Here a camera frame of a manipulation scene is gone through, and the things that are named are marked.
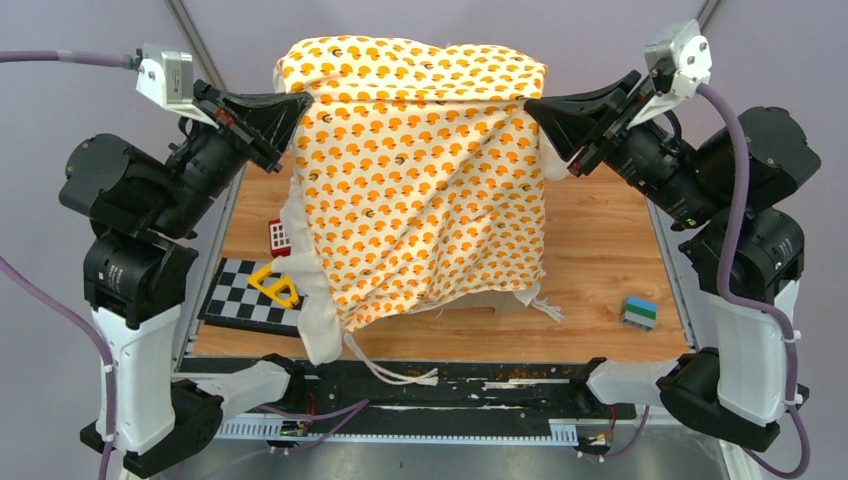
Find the yellow duck print blanket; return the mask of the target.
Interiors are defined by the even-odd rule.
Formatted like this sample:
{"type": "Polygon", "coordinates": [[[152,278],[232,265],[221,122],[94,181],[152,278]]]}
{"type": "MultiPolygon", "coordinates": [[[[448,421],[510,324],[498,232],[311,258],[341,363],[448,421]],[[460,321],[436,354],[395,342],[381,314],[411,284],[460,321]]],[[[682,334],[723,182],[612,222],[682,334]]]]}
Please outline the yellow duck print blanket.
{"type": "Polygon", "coordinates": [[[524,110],[546,74],[506,46],[367,36],[304,39],[279,59],[278,91],[313,97],[276,264],[306,297],[312,363],[386,317],[540,292],[544,186],[565,174],[524,110]]]}

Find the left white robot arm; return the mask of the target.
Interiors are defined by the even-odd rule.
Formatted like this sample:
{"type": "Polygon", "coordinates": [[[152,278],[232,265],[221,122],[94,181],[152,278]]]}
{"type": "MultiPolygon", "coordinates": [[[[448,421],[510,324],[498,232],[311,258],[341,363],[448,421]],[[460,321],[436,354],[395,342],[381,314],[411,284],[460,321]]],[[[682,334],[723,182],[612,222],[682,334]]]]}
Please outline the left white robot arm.
{"type": "Polygon", "coordinates": [[[247,164],[276,172],[312,104],[306,93],[234,94],[196,81],[183,142],[159,161],[100,133],[70,155],[60,203],[82,214],[95,239],[85,255],[84,297],[109,359],[98,420],[84,444],[123,455],[151,478],[201,452],[226,421],[264,404],[283,413],[306,400],[304,370],[277,354],[213,379],[176,380],[172,342],[197,258],[185,241],[247,164]]]}

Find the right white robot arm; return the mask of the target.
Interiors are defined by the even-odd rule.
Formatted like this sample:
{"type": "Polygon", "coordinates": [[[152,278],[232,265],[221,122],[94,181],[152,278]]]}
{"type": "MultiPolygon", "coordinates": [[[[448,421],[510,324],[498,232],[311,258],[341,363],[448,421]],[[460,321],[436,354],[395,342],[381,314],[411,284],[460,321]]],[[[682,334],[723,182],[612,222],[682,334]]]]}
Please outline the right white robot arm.
{"type": "Polygon", "coordinates": [[[679,249],[711,304],[716,339],[668,362],[592,362],[571,403],[596,417],[610,403],[659,405],[697,432],[766,451],[785,414],[808,399],[798,381],[792,316],[804,268],[805,235],[780,201],[821,165],[802,127],[784,108],[719,112],[726,125],[699,147],[679,125],[665,130],[637,113],[655,98],[631,72],[602,89],[533,99],[525,110],[572,175],[605,164],[666,213],[676,231],[693,231],[679,249]]]}

